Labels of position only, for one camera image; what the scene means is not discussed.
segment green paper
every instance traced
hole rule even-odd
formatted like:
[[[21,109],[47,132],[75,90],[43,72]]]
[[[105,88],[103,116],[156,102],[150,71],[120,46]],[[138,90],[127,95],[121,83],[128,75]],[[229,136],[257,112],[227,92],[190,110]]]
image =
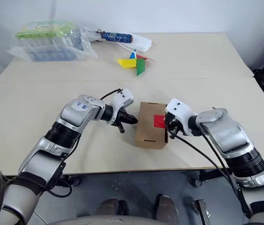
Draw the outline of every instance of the green paper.
[[[137,76],[139,76],[145,71],[146,69],[145,59],[136,59],[136,69],[137,69]]]

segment cardboard box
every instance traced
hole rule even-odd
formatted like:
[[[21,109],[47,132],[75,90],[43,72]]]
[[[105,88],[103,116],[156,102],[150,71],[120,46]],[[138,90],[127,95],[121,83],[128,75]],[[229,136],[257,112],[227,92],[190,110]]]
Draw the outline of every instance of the cardboard box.
[[[164,125],[165,104],[141,102],[135,135],[135,146],[146,149],[163,149],[168,143]]]

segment white table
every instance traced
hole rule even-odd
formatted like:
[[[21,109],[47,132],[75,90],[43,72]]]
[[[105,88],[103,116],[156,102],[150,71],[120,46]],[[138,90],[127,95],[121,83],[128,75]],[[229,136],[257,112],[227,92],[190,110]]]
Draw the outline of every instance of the white table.
[[[212,106],[224,107],[243,125],[264,157],[264,94],[254,78],[50,82],[50,85],[9,82],[0,83],[0,170],[4,174],[16,173],[19,164],[40,136],[46,134],[68,101],[81,93],[100,97],[117,87],[129,88],[134,94],[136,101],[127,110],[136,116],[140,101],[168,103],[173,97],[190,105],[195,112]],[[136,126],[124,127],[126,132],[120,134],[116,127],[104,121],[91,122],[82,134],[78,149],[67,160],[65,173],[212,166],[179,140],[170,139],[163,150],[136,148],[133,146]],[[203,138],[188,137],[187,140],[216,160]]]
[[[129,88],[135,103],[127,108],[138,117],[139,102],[185,102],[195,112],[227,108],[243,125],[264,157],[264,94],[227,37],[222,34],[146,34],[152,48],[143,55],[146,73],[123,69],[117,58],[129,52],[114,43],[94,43],[97,60],[25,62],[15,58],[0,75],[0,170],[14,175],[38,139],[51,128],[64,105],[80,94],[101,97]],[[120,134],[104,121],[91,122],[79,147],[67,160],[65,173],[195,169],[212,166],[178,140],[163,150],[133,146],[136,125]],[[215,160],[201,137],[187,137]]]

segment yellow paper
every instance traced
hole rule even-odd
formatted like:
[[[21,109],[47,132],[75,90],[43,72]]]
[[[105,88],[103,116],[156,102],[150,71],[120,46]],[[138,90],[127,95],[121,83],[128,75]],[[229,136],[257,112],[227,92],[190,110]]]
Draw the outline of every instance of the yellow paper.
[[[123,68],[135,68],[136,59],[117,60]]]

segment gray floor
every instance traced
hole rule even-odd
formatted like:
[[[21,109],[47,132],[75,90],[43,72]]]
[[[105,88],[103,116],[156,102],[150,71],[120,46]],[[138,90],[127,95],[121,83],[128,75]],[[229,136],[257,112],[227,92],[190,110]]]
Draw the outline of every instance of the gray floor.
[[[126,200],[130,215],[154,218],[154,203],[158,194],[173,199],[183,225],[202,224],[199,214],[192,210],[192,200],[196,199],[205,199],[212,225],[242,225],[247,222],[237,198],[224,179],[209,180],[202,187],[194,188],[189,180],[197,174],[195,171],[164,171],[82,175],[82,183],[74,187],[67,198],[44,193],[28,224],[92,215],[103,200],[111,197]],[[65,194],[67,189],[56,187],[54,191]]]

